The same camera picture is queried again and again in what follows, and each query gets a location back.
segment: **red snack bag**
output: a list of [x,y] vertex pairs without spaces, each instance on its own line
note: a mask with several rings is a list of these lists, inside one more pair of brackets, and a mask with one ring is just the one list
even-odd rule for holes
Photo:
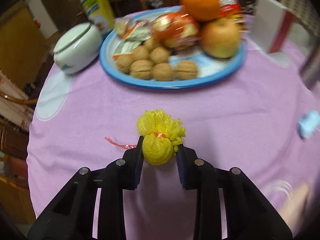
[[168,49],[184,49],[199,40],[199,24],[183,11],[163,14],[153,21],[153,34]]
[[247,31],[245,20],[238,0],[220,0],[220,17],[231,17],[240,27],[240,31]]

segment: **bowl lid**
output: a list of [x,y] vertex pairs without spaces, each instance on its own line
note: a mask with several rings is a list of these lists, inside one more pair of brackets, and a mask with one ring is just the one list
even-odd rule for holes
[[58,40],[56,46],[53,49],[53,53],[58,53],[69,47],[71,44],[79,40],[90,29],[91,23],[80,23],[70,30],[68,30]]

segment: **white ceramic bowl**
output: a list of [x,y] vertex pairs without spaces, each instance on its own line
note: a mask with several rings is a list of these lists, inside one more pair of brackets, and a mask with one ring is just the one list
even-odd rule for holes
[[89,65],[99,54],[102,36],[97,26],[81,23],[68,30],[54,47],[54,62],[66,74],[73,74]]

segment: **orange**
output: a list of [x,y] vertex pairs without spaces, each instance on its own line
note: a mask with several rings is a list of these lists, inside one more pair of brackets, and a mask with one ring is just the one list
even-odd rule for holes
[[218,17],[219,0],[180,0],[186,11],[194,19],[201,22],[211,21]]

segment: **screw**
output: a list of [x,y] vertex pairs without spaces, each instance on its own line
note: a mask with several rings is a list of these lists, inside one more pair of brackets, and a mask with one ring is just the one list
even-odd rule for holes
[[116,160],[116,164],[117,164],[118,166],[125,165],[125,160],[124,160],[124,159]]
[[83,167],[83,168],[81,168],[81,169],[79,170],[79,173],[80,173],[81,175],[84,175],[84,174],[88,173],[88,171],[89,171],[88,168]]
[[231,172],[235,175],[239,175],[241,173],[241,170],[239,168],[232,168]]
[[202,166],[204,164],[204,161],[203,160],[201,160],[201,159],[196,159],[195,160],[195,165],[197,165],[197,166]]

